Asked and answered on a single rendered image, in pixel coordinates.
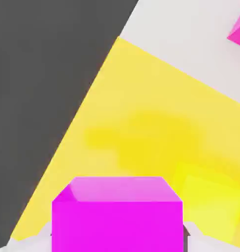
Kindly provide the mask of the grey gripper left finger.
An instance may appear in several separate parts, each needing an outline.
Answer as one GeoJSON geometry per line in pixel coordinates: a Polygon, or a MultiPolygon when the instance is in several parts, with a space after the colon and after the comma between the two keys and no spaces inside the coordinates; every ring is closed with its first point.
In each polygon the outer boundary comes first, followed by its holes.
{"type": "Polygon", "coordinates": [[[10,238],[1,252],[52,252],[52,224],[47,222],[40,232],[21,241],[10,238]]]}

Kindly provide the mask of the large yellow box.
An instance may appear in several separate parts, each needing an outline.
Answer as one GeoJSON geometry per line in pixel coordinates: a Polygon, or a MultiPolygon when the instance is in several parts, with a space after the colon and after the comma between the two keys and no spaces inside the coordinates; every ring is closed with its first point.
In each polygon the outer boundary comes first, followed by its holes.
{"type": "Polygon", "coordinates": [[[36,235],[76,176],[161,176],[175,191],[180,163],[240,186],[240,104],[118,38],[11,236],[36,235]]]}

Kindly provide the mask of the small magenta cube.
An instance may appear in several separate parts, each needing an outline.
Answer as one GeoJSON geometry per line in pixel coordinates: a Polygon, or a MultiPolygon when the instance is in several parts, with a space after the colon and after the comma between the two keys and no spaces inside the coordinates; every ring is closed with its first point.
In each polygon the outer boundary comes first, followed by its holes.
{"type": "Polygon", "coordinates": [[[52,202],[52,252],[183,252],[182,200],[161,177],[76,177],[52,202]]]}

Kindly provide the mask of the small yellow cube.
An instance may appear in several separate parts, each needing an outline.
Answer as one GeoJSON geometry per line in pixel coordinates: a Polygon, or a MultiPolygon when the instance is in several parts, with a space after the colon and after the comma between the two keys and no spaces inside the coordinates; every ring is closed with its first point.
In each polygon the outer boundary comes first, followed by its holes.
{"type": "Polygon", "coordinates": [[[180,163],[173,187],[183,200],[183,219],[207,236],[240,247],[240,186],[214,167],[180,163]]]}

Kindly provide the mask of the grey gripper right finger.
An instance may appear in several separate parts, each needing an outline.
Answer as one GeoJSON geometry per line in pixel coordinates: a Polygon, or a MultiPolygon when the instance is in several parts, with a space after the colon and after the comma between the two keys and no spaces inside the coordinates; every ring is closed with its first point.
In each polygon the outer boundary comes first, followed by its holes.
{"type": "Polygon", "coordinates": [[[240,248],[204,235],[197,225],[183,222],[183,252],[240,252],[240,248]]]}

